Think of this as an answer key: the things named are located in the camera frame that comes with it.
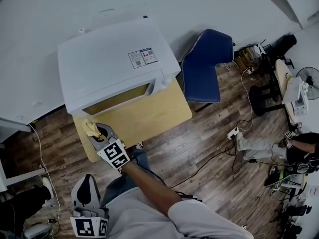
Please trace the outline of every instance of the white cable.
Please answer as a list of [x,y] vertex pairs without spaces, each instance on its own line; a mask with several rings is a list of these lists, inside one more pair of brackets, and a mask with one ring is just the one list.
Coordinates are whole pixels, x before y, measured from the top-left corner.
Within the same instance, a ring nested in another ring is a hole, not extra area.
[[261,234],[258,234],[258,235],[254,235],[254,237],[257,237],[257,236],[264,236],[264,238],[266,238],[266,233],[261,233]]
[[225,64],[225,63],[224,63],[224,66],[226,67],[226,69],[227,69],[228,71],[230,71],[230,68],[231,68],[230,63],[229,63],[229,68],[226,66],[226,64]]
[[14,238],[15,238],[15,209],[14,209],[14,207],[13,207],[13,205],[12,204],[10,204],[11,205],[11,207],[13,208],[13,217],[14,217],[14,223],[13,223],[13,226],[14,226],[14,228],[13,228],[13,233],[14,233]]
[[29,126],[30,126],[30,127],[33,129],[33,131],[35,132],[36,137],[38,137],[39,145],[40,145],[40,159],[41,159],[41,162],[42,162],[42,164],[43,164],[43,166],[44,166],[44,168],[45,168],[45,170],[46,170],[46,173],[48,174],[48,177],[49,177],[51,186],[52,186],[52,188],[53,188],[53,190],[54,190],[54,193],[55,193],[55,196],[56,196],[56,200],[58,201],[58,205],[59,205],[58,217],[57,217],[57,218],[53,218],[53,220],[58,220],[58,219],[60,218],[60,210],[61,210],[61,205],[60,205],[60,202],[59,202],[59,199],[58,199],[58,194],[56,193],[55,187],[53,186],[53,183],[52,183],[52,180],[51,180],[49,171],[48,171],[48,169],[46,168],[46,166],[45,166],[45,164],[44,164],[44,162],[43,162],[43,160],[42,160],[42,147],[41,147],[40,137],[39,137],[38,133],[35,131],[35,129],[33,128],[33,126],[31,126],[30,124],[29,124]]
[[252,66],[250,66],[250,67],[246,68],[246,69],[243,71],[243,70],[240,69],[240,67],[237,65],[237,63],[236,63],[235,61],[233,61],[233,63],[234,63],[234,64],[237,66],[237,68],[238,68],[240,71],[242,71],[243,73],[244,73],[247,69],[253,68]]
[[244,89],[245,89],[245,91],[246,91],[246,93],[247,93],[247,98],[248,98],[248,101],[249,101],[249,104],[250,104],[251,125],[250,125],[250,127],[249,127],[248,129],[243,129],[243,128],[241,128],[241,127],[238,128],[238,129],[241,129],[241,130],[243,130],[243,131],[248,131],[248,130],[252,127],[252,125],[253,125],[253,106],[251,105],[251,102],[250,102],[250,100],[249,100],[248,91],[247,91],[247,89],[246,89],[246,87],[245,87],[245,85],[244,85],[244,83],[243,83],[243,75],[244,75],[244,73],[245,73],[249,68],[250,68],[250,67],[246,68],[246,70],[245,70],[245,71],[243,72],[243,74],[241,75],[241,84],[243,85],[243,87],[244,87]]

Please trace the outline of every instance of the blue chair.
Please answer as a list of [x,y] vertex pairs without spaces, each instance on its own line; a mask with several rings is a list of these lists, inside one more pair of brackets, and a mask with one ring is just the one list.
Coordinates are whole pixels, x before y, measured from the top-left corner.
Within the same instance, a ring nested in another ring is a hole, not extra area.
[[234,59],[233,40],[213,29],[203,31],[181,62],[184,94],[187,100],[207,103],[220,102],[216,65]]

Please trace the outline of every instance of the grey t-shirt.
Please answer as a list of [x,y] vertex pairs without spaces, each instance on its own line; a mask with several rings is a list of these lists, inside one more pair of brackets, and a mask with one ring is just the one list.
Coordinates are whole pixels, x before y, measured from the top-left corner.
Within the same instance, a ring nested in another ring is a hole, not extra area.
[[149,202],[139,188],[119,195],[106,207],[110,210],[109,239],[254,238],[248,231],[196,200],[174,204],[167,217]]

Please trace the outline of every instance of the yellow cloth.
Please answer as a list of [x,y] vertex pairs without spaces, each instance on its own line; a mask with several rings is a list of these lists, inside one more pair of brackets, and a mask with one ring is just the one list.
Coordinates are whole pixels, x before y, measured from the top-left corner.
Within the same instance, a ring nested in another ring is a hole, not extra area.
[[287,78],[287,81],[290,81],[293,79],[293,77],[291,75],[289,75],[288,73],[286,74],[286,78]]
[[98,139],[101,138],[101,132],[98,130],[97,126],[95,123],[89,121],[88,119],[85,119],[82,123],[84,132],[87,136],[95,136]]

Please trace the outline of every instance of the jeans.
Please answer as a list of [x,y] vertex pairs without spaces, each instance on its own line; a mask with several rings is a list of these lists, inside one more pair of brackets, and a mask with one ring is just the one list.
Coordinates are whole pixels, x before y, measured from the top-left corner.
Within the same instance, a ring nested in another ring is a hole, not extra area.
[[46,187],[36,186],[0,204],[0,230],[11,231],[20,237],[25,220],[36,214],[50,198]]
[[[132,153],[132,156],[138,160],[140,166],[143,166],[146,169],[150,170],[148,158],[143,150],[135,149]],[[137,164],[137,161],[133,159],[132,163]],[[140,166],[139,168],[141,170],[143,170],[150,176],[153,176],[149,171],[143,169]],[[106,187],[104,197],[102,200],[102,206],[105,206],[120,194],[136,187],[137,185],[135,184],[135,182],[128,175],[123,174],[121,177],[115,179]]]

